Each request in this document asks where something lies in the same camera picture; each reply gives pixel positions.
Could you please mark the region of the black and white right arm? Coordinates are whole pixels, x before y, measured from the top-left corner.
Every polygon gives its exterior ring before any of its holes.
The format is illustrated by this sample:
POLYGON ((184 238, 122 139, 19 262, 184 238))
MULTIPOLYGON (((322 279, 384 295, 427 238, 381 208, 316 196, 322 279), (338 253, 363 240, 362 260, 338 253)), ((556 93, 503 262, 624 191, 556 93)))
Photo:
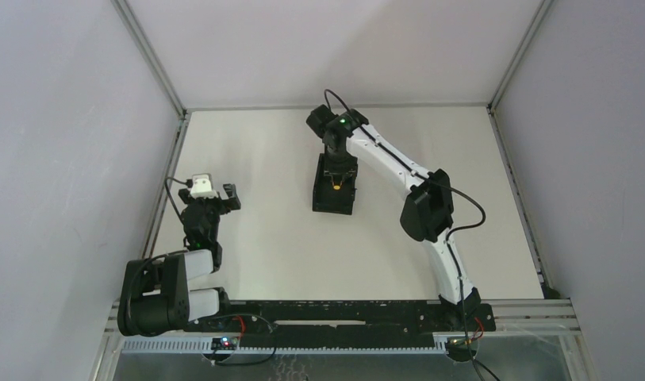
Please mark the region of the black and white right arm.
POLYGON ((358 110, 336 114, 326 105, 314 109, 307 125, 321 138, 324 158, 331 163, 323 172, 345 179, 352 169, 340 168, 342 160, 361 160, 389 180, 404 204, 400 225, 413 240, 422 243, 430 257, 439 299, 461 318, 468 318, 481 304, 456 247, 453 196, 446 171, 429 171, 394 147, 358 110))

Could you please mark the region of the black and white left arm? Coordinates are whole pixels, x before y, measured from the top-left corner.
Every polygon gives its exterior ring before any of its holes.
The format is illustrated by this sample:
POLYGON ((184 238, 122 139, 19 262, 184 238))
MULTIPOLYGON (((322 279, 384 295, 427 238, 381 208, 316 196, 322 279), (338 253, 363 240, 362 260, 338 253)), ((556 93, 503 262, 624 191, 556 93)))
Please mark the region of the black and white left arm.
POLYGON ((185 329, 227 304, 223 287, 192 291, 189 286, 191 280, 221 269, 221 217, 241 207, 235 184, 226 183, 223 189, 225 194, 219 195, 208 179, 187 183, 178 192, 184 207, 174 209, 184 233, 183 248, 127 263, 117 312, 122 335, 154 337, 185 329))

